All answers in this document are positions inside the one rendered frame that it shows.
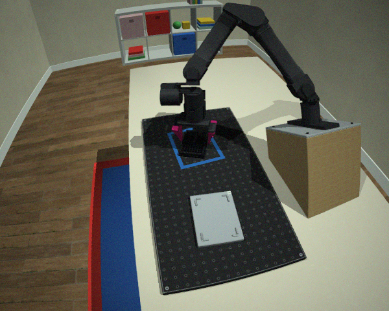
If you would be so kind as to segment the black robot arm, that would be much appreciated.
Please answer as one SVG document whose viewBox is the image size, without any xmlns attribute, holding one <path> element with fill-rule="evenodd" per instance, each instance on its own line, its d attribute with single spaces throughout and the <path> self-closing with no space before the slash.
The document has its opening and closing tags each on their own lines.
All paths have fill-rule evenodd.
<svg viewBox="0 0 389 311">
<path fill-rule="evenodd" d="M 262 46 L 279 69 L 287 87 L 301 105 L 302 119 L 287 121 L 287 124 L 319 130 L 339 127 L 339 123 L 322 121 L 320 118 L 320 98 L 308 74 L 304 74 L 286 48 L 275 35 L 263 10 L 257 6 L 226 3 L 217 22 L 202 42 L 201 46 L 183 68 L 186 82 L 162 83 L 159 100 L 161 106 L 180 106 L 184 94 L 185 107 L 195 110 L 203 105 L 203 118 L 206 116 L 206 91 L 200 87 L 181 87 L 182 85 L 200 85 L 202 77 L 214 57 L 227 40 L 233 29 L 238 26 Z"/>
</svg>

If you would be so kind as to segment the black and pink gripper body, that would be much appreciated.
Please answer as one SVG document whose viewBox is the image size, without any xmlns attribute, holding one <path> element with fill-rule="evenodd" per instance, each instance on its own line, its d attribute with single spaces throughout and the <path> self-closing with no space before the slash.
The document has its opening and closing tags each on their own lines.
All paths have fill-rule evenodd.
<svg viewBox="0 0 389 311">
<path fill-rule="evenodd" d="M 210 120 L 211 114 L 206 113 L 205 119 L 203 118 L 203 105 L 200 108 L 194 110 L 185 107 L 185 117 L 184 112 L 181 112 L 180 116 L 175 118 L 173 126 L 192 126 L 193 131 L 196 132 L 214 133 L 216 123 L 210 122 Z"/>
</svg>

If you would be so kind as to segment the blue tape outline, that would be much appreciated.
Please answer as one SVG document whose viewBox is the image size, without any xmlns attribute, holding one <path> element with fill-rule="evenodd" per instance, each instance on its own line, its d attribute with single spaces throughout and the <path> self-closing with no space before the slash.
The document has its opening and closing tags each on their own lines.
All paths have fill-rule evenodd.
<svg viewBox="0 0 389 311">
<path fill-rule="evenodd" d="M 186 132 L 186 130 L 192 130 L 193 128 L 188 128 L 188 129 L 184 129 L 182 130 L 182 132 Z M 171 142 L 171 145 L 172 145 L 172 148 L 174 150 L 174 153 L 176 155 L 176 158 L 179 162 L 179 165 L 180 165 L 180 168 L 181 169 L 185 169 L 185 168 L 189 168 L 189 167 L 194 167 L 194 166 L 197 166 L 197 165 L 201 165 L 201 164 L 204 164 L 204 163 L 209 163 L 209 162 L 212 162 L 212 161 L 217 161 L 217 160 L 220 160 L 220 159 L 225 159 L 223 153 L 221 152 L 220 148 L 218 147 L 217 143 L 215 142 L 214 138 L 212 137 L 211 138 L 211 141 L 213 143 L 213 145 L 215 146 L 217 152 L 219 153 L 220 157 L 216 157 L 216 158 L 213 158 L 213 159 L 208 159 L 208 160 L 205 160 L 205 161 L 201 161 L 201 162 L 197 162 L 197 163 L 193 163 L 193 164 L 190 164 L 190 165 L 183 165 L 182 163 L 182 160 L 181 160 L 181 157 L 178 155 L 178 150 L 176 148 L 176 145 L 174 143 L 174 140 L 172 138 L 172 134 L 174 134 L 174 132 L 171 132 L 171 133 L 167 133 L 168 137 L 169 137 L 169 140 Z"/>
</svg>

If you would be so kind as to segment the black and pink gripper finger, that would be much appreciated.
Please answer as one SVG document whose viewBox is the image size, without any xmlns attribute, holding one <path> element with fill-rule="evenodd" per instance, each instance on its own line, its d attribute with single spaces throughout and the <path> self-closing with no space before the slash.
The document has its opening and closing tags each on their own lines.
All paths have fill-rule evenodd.
<svg viewBox="0 0 389 311">
<path fill-rule="evenodd" d="M 172 126 L 172 131 L 178 136 L 179 140 L 182 142 L 183 139 L 183 133 L 182 133 L 182 126 Z"/>
<path fill-rule="evenodd" d="M 210 143 L 211 138 L 214 136 L 215 133 L 209 133 L 208 132 L 208 144 Z"/>
</svg>

